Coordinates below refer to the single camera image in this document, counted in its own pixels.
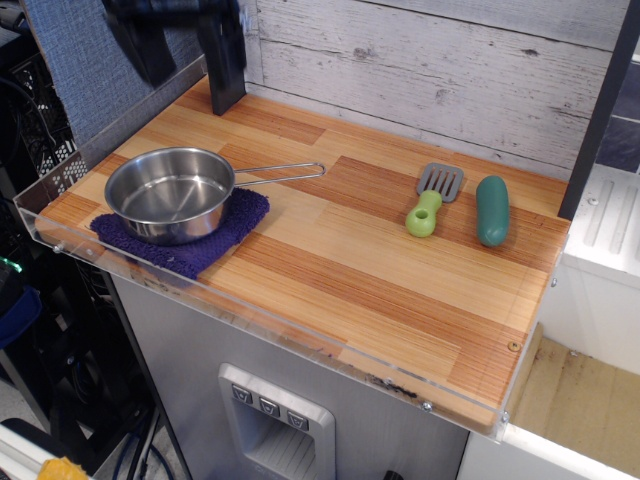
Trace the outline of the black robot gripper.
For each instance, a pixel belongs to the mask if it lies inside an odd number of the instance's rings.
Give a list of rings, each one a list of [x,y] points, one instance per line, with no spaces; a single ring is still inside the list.
[[[229,74],[244,73],[246,51],[237,1],[104,1],[103,5],[117,44],[149,85],[162,85],[176,69],[163,27],[156,22],[219,21],[222,63]]]

